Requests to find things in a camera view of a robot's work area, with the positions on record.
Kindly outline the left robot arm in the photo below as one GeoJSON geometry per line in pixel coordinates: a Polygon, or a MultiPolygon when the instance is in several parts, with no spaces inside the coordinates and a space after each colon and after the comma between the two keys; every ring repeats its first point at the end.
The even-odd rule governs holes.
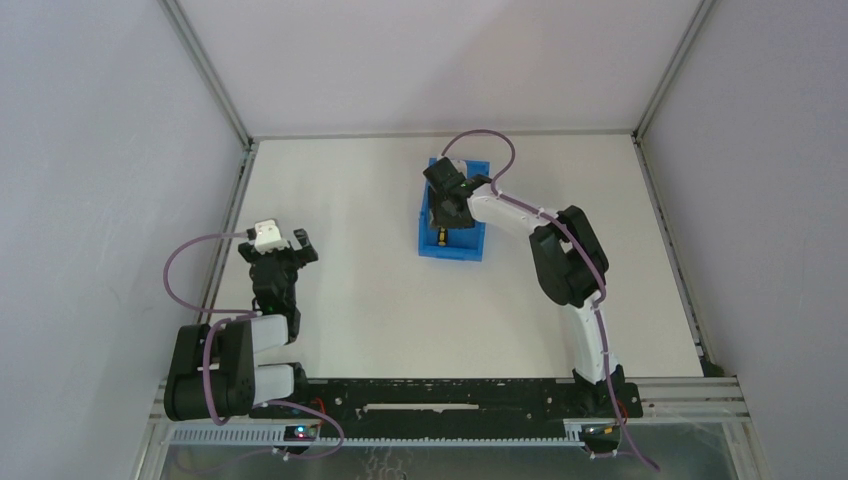
{"type": "Polygon", "coordinates": [[[260,365],[260,353],[294,343],[300,333],[296,282],[300,269],[318,260],[308,233],[294,232],[297,245],[276,224],[264,221],[235,234],[249,266],[249,309],[220,309],[212,324],[179,329],[163,399],[172,421],[210,419],[217,425],[245,416],[257,405],[298,401],[307,376],[298,362],[260,365]]]}

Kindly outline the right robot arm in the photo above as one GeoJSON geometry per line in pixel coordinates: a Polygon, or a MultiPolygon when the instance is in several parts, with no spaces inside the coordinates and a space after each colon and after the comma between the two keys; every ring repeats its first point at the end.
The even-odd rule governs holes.
{"type": "Polygon", "coordinates": [[[571,322],[572,374],[586,410],[616,408],[624,373],[610,348],[602,309],[609,262],[585,212],[570,206],[551,213],[530,205],[493,187],[486,175],[466,176],[459,162],[446,157],[433,161],[423,175],[433,227],[485,224],[527,242],[542,292],[571,322]]]}

